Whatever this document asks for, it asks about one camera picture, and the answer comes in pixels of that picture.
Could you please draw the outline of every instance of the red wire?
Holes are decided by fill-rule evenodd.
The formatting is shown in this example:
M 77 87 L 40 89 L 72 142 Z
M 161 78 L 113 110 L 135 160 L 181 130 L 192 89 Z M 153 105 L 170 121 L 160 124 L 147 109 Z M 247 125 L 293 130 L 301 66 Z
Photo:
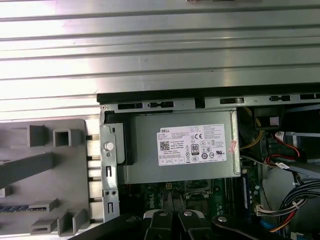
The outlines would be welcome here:
M 294 218 L 295 214 L 297 211 L 293 211 L 290 213 L 290 215 L 284 220 L 285 223 L 287 223 L 288 221 L 290 221 L 291 219 Z
M 289 145 L 289 144 L 281 141 L 281 140 L 280 140 L 279 138 L 277 138 L 274 134 L 272 134 L 272 137 L 273 137 L 273 139 L 276 140 L 279 144 L 285 145 L 285 146 L 287 146 L 288 148 L 291 148 L 291 149 L 295 150 L 296 153 L 297 153 L 297 155 L 298 155 L 298 157 L 300 157 L 300 152 L 299 152 L 299 150 L 296 149 L 294 146 L 291 146 L 291 145 Z
M 295 158 L 293 156 L 285 156 L 285 155 L 281 155 L 281 154 L 272 154 L 271 157 L 270 156 L 267 156 L 266 159 L 265 159 L 265 162 L 272 166 L 272 167 L 276 167 L 277 165 L 275 164 L 272 164 L 270 162 L 271 158 L 277 158 L 277 157 L 280 157 L 280 158 L 283 158 L 283 159 L 288 159 L 288 160 L 295 160 Z

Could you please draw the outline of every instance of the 80 plus logo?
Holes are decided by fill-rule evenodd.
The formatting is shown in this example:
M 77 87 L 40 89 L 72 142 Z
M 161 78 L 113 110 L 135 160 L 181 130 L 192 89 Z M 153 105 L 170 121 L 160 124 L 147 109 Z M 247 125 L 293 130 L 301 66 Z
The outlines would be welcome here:
M 191 155 L 199 155 L 199 144 L 191 145 Z

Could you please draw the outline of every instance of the cable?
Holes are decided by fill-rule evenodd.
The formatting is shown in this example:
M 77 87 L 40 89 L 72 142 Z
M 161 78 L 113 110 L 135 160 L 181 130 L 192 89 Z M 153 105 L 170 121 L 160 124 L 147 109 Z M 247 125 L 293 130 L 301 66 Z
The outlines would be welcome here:
M 245 107 L 244 109 L 252 117 L 252 111 L 248 107 Z M 258 125 L 258 127 L 261 127 L 261 122 L 259 121 L 259 119 L 256 118 L 255 121 L 256 121 L 256 124 Z M 249 143 L 248 145 L 240 147 L 240 150 L 248 149 L 248 148 L 255 146 L 257 143 L 260 142 L 262 136 L 263 136 L 263 131 L 259 131 L 257 138 L 255 140 L 253 140 L 253 142 Z
M 281 140 L 280 140 L 279 138 L 277 138 L 274 134 L 272 134 L 272 137 L 273 137 L 273 139 L 276 140 L 279 144 L 284 145 L 284 146 L 286 146 L 286 147 L 288 147 L 288 148 L 291 148 L 291 149 L 295 150 L 296 153 L 297 153 L 297 156 L 300 157 L 300 152 L 299 152 L 299 150 L 298 150 L 296 147 L 291 146 L 291 145 L 289 145 L 289 144 L 281 141 Z
M 290 213 L 288 217 L 284 219 L 282 215 L 279 216 L 278 222 L 280 222 L 279 226 L 273 228 L 270 230 L 271 232 L 276 232 L 280 229 L 283 229 L 286 225 L 289 224 L 289 222 L 292 220 L 294 215 L 297 212 L 297 209 L 302 207 L 304 204 L 307 203 L 308 199 L 310 198 L 319 198 L 320 192 L 318 191 L 312 191 L 312 190 L 318 190 L 320 189 L 320 180 L 310 181 L 308 183 L 303 183 L 298 176 L 293 173 L 293 177 L 296 179 L 296 181 L 300 184 L 299 186 L 296 186 L 294 189 L 292 189 L 287 196 L 284 198 L 284 200 L 281 203 L 281 206 L 279 208 L 279 211 L 277 214 L 287 212 L 288 210 L 292 210 L 293 208 L 296 208 L 294 211 Z M 281 230 L 280 234 L 284 237 L 288 237 L 288 231 Z
M 266 195 L 266 192 L 265 192 L 265 188 L 264 188 L 264 184 L 263 184 L 263 179 L 261 180 L 261 188 L 262 188 L 262 192 L 263 192 L 263 196 L 264 196 L 264 199 L 266 201 L 266 204 L 268 205 L 269 209 L 272 210 L 272 207 L 268 201 L 268 198 L 267 198 L 267 195 Z
M 261 206 L 257 207 L 258 213 L 261 213 L 260 216 L 273 216 L 273 217 L 279 217 L 279 216 L 283 216 L 283 215 L 288 215 L 290 213 L 292 213 L 293 211 L 298 210 L 299 208 L 301 208 L 304 204 L 307 203 L 307 199 L 301 199 L 298 202 L 293 202 L 293 206 L 288 207 L 286 209 L 283 210 L 279 210 L 279 211 L 269 211 L 269 210 L 265 210 L 263 209 Z
M 244 158 L 244 159 L 248 159 L 248 160 L 251 160 L 257 164 L 262 164 L 264 165 L 264 163 L 262 161 L 258 161 L 256 159 L 254 159 L 253 157 L 250 157 L 250 156 L 246 156 L 246 155 L 240 155 L 240 158 Z
M 273 229 L 270 229 L 269 232 L 271 233 L 275 233 L 276 231 L 284 228 L 285 226 L 287 226 L 290 221 L 294 218 L 295 214 L 296 214 L 297 211 L 293 211 L 292 213 L 290 213 L 290 215 L 277 227 L 273 228 Z
M 270 162 L 272 158 L 283 158 L 283 159 L 288 159 L 288 160 L 295 160 L 293 156 L 286 156 L 286 155 L 281 155 L 281 154 L 271 154 L 270 156 L 267 156 L 264 160 L 265 164 L 267 164 L 270 167 L 276 167 L 276 164 L 273 164 Z

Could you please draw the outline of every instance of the metal bracket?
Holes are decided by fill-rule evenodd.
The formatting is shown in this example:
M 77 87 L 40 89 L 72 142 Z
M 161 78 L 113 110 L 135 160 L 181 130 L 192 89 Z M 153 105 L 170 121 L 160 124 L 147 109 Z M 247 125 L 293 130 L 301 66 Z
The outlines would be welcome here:
M 116 135 L 105 124 L 105 112 L 100 113 L 100 154 L 103 221 L 110 221 L 120 215 Z

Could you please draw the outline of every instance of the black wire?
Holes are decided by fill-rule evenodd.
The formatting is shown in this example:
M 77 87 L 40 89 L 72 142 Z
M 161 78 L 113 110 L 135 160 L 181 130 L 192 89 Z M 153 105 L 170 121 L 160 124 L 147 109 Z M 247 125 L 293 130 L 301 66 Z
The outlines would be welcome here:
M 265 139 L 265 148 L 266 148 L 266 152 L 268 153 L 268 156 L 270 157 L 270 159 L 272 160 L 272 157 L 271 157 L 271 153 L 270 153 L 270 146 L 269 146 L 269 138 L 270 138 L 270 135 L 271 133 L 269 132 L 266 136 L 266 139 Z
M 290 213 L 292 213 L 293 211 L 296 211 L 297 209 L 301 208 L 303 205 L 305 205 L 307 203 L 307 199 L 305 199 L 300 205 L 298 205 L 298 208 L 293 208 L 291 210 L 288 209 L 284 209 L 284 210 L 278 210 L 276 212 L 261 212 L 263 215 L 267 215 L 267 216 L 273 216 L 273 217 L 282 217 L 282 216 L 278 216 L 278 215 L 288 215 Z
M 172 201 L 172 206 L 173 206 L 173 214 L 176 212 L 175 210 L 175 203 L 174 203 L 174 190 L 172 189 L 171 191 L 171 201 Z
M 297 201 L 301 199 L 306 199 L 308 201 L 308 199 L 310 198 L 320 197 L 320 192 L 311 191 L 315 189 L 320 189 L 319 180 L 303 183 L 302 185 L 295 187 L 287 194 L 285 199 L 282 201 L 279 210 L 286 208 L 287 206 L 291 206 L 293 201 Z M 278 222 L 282 223 L 284 219 L 285 219 L 284 216 L 279 216 Z M 281 229 L 279 233 L 281 236 L 285 238 L 290 237 L 290 231 L 287 227 L 285 229 Z
M 270 211 L 272 211 L 271 205 L 270 205 L 270 203 L 268 201 L 268 198 L 266 196 L 265 188 L 264 188 L 264 185 L 263 185 L 263 180 L 261 180 L 261 188 L 262 188 L 262 191 L 263 191 L 263 196 L 264 196 L 264 199 L 266 201 L 266 204 L 268 205 Z

